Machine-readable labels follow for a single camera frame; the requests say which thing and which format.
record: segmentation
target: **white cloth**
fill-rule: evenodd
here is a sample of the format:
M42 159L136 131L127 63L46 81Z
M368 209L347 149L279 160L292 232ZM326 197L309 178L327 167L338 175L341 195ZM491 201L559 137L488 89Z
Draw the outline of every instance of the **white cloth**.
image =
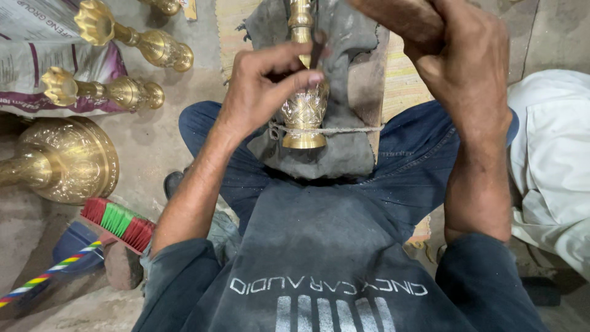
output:
M590 280L590 75L546 70L511 86L520 120L510 173L523 196L512 234Z

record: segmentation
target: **multicolored handle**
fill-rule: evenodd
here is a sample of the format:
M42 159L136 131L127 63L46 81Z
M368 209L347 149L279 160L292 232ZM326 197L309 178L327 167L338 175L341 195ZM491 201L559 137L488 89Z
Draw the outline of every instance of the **multicolored handle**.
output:
M7 305L10 301L14 300L17 296L30 291L31 289L33 289L38 284L40 284L40 283L44 282L45 280L49 279L52 274L54 274L56 272L60 272L61 270L65 269L66 267L68 267L73 262L75 262L75 261L79 260L80 258L82 258L87 253L96 250L96 248L100 247L101 245L102 245L101 241L96 241L96 242L91 243L86 248L78 251L78 253L76 253L75 255L72 255L71 257L69 257L69 258L63 260L62 262L56 264L51 269L43 272L42 275L36 277L35 279L30 280L29 282L27 282L23 286L21 286L21 287L15 289L15 290L13 290L12 292L6 294L4 297L0 298L0 308L2 308L3 306Z

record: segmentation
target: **fingernail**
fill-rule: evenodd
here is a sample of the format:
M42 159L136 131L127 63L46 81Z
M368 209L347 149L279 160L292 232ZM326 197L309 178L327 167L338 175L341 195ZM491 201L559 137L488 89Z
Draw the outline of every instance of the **fingernail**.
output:
M320 83L324 79L324 74L313 73L309 76L309 85Z

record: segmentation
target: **brass vase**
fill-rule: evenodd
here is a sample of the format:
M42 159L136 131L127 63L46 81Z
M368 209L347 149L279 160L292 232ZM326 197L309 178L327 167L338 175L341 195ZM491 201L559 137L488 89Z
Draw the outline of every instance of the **brass vase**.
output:
M25 183L48 200L84 204L107 197L119 179L109 137L80 116L41 118L18 138L14 157L0 161L0 187Z
M81 82L63 68L49 67L41 80L45 83L45 95L59 106L72 105L79 96L107 98L128 110L157 109L164 103L164 91L158 84L144 84L128 76L117 77L107 84Z
M291 0L291 16L288 21L291 40L308 43L312 40L313 18L310 13L310 0ZM301 62L309 67L310 56L299 56ZM280 109L285 126L290 129L318 129L326 113L330 84L326 80L314 89L295 93L287 99ZM326 145L326 138L320 133L288 132L283 138L283 146L294 149L318 148Z
M181 10L178 0L138 0L146 5L154 6L166 16L174 16Z
M193 53L188 45L179 43L164 31L137 32L114 21L109 8L99 0L80 3L74 17L80 28L80 36L92 45L105 45L115 38L124 44L138 48L152 65L187 71L192 67Z

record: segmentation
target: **blue jeans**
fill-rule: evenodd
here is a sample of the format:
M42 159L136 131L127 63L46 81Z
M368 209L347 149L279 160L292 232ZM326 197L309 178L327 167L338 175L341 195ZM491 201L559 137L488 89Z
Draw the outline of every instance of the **blue jeans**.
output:
M216 102L199 102L182 111L178 125L193 156L205 142L220 108L221 104ZM513 112L508 144L518 127L518 117ZM254 157L246 147L253 137L247 137L232 155L219 191L240 218L240 235L248 226L258 196L271 179L294 181ZM339 186L369 196L383 204L400 224L404 239L408 239L416 224L444 202L458 147L459 136L443 107L437 101L427 102L400 113L385 125L379 140L378 162L369 176L353 181L298 182Z

